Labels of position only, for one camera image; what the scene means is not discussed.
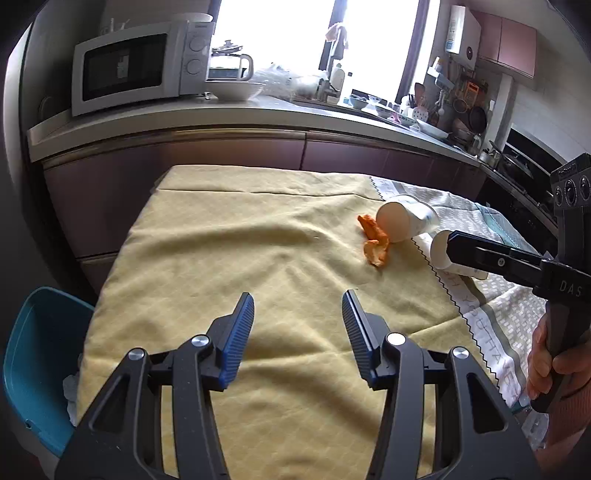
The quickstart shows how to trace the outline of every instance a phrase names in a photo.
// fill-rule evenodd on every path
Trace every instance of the kitchen counter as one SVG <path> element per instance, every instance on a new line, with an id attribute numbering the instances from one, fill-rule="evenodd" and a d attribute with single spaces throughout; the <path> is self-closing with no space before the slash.
<path id="1" fill-rule="evenodd" d="M 29 155 L 39 161 L 110 138 L 150 131 L 216 127 L 292 128 L 338 132 L 396 142 L 478 166 L 474 157 L 421 132 L 356 116 L 294 105 L 269 96 L 247 102 L 173 99 L 132 105 L 72 118 L 62 112 L 31 128 Z"/>

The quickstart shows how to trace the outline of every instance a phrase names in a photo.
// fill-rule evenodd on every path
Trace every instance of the microwave knob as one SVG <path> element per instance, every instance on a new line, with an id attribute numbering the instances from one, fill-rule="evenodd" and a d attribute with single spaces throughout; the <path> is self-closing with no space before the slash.
<path id="1" fill-rule="evenodd" d="M 191 75 L 199 73 L 202 68 L 203 66 L 201 60 L 194 59 L 187 63 L 187 72 L 189 72 Z"/>
<path id="2" fill-rule="evenodd" d="M 193 51 L 202 51 L 203 47 L 207 44 L 207 41 L 203 37 L 195 37 L 191 40 L 189 48 Z"/>

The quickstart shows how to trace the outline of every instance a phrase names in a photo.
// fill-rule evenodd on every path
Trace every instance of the hand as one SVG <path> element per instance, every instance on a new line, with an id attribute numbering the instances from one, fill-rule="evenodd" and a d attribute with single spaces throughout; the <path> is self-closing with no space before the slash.
<path id="1" fill-rule="evenodd" d="M 552 359 L 545 345 L 548 319 L 549 315 L 546 313 L 538 322 L 532 335 L 531 352 L 527 356 L 529 374 L 525 391 L 532 400 L 537 398 L 540 393 L 550 391 L 552 387 L 551 368 L 554 368 L 555 372 L 559 374 L 572 374 L 563 395 L 578 390 L 591 378 L 591 340 L 566 350 Z"/>

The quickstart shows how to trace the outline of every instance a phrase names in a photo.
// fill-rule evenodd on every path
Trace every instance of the bottle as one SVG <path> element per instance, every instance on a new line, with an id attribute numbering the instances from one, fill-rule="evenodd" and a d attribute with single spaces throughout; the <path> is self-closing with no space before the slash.
<path id="1" fill-rule="evenodd" d="M 333 71 L 330 74 L 330 84 L 335 90 L 341 91 L 345 82 L 345 71 L 341 68 L 341 64 L 337 63 L 336 67 L 333 67 Z"/>
<path id="2" fill-rule="evenodd" d="M 352 90 L 353 90 L 353 72 L 347 72 L 347 75 L 345 75 L 345 81 L 343 82 L 343 86 L 340 90 L 339 103 L 341 105 L 344 103 L 349 103 L 349 96 L 351 95 Z"/>

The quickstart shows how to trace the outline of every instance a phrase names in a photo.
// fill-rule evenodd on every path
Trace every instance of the screw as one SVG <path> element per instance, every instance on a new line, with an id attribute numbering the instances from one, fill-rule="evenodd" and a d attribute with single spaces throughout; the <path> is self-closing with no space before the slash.
<path id="1" fill-rule="evenodd" d="M 193 346 L 206 346 L 209 343 L 209 338 L 206 335 L 197 335 L 191 338 L 191 343 Z"/>
<path id="2" fill-rule="evenodd" d="M 404 342 L 406 342 L 406 338 L 404 337 L 404 335 L 402 333 L 390 333 L 386 337 L 386 340 L 388 341 L 388 343 L 390 345 L 396 345 L 396 346 L 402 345 Z"/>
<path id="3" fill-rule="evenodd" d="M 144 351 L 141 348 L 134 348 L 127 354 L 127 357 L 130 360 L 140 360 L 144 357 Z"/>
<path id="4" fill-rule="evenodd" d="M 457 358 L 468 358 L 468 355 L 470 355 L 470 353 L 462 346 L 457 346 L 453 349 L 453 356 Z"/>

